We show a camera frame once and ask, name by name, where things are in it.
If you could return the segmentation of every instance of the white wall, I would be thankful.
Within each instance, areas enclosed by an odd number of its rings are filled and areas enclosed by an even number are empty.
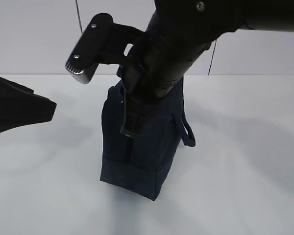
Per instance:
[[[153,0],[78,0],[83,28],[101,12],[116,23],[145,30]],[[64,69],[80,37],[75,0],[0,0],[0,73],[67,74]],[[207,75],[213,46],[188,71]],[[97,74],[116,73],[101,65]],[[211,74],[294,75],[294,33],[239,30],[217,43]]]
[[[0,73],[66,74],[79,37],[74,0],[0,0]]]

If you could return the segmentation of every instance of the metal screw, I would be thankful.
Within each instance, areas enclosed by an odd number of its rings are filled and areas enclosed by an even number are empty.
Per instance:
[[[205,4],[202,1],[200,1],[197,3],[196,8],[198,11],[203,12],[205,10]]]

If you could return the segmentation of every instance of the navy blue bag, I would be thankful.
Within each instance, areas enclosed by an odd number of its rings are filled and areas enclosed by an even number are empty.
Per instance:
[[[102,110],[103,156],[100,180],[155,200],[180,140],[196,142],[186,121],[183,79],[162,101],[136,140],[120,134],[124,122],[123,86],[111,87]]]

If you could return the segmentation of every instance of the black object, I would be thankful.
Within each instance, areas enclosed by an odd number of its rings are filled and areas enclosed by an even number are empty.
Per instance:
[[[294,0],[245,2],[248,29],[294,32]]]
[[[99,64],[119,64],[127,98],[121,133],[137,138],[161,100],[211,43],[239,28],[294,31],[294,0],[155,0],[146,32],[96,15],[66,68],[88,83]],[[126,46],[133,44],[128,56]]]
[[[0,133],[51,121],[56,103],[34,91],[0,77]]]
[[[120,134],[123,121],[124,90],[120,81],[109,89],[102,110],[100,180],[154,201],[169,173],[181,138],[187,146],[196,144],[184,113],[183,79],[162,100],[137,139]]]

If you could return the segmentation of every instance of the black robotic arm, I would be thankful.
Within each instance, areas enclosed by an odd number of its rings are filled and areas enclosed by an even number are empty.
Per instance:
[[[66,69],[82,83],[99,64],[119,64],[125,119],[121,133],[139,136],[172,87],[211,43],[237,29],[294,32],[294,0],[155,0],[146,32],[96,15]],[[133,44],[124,56],[128,44]]]

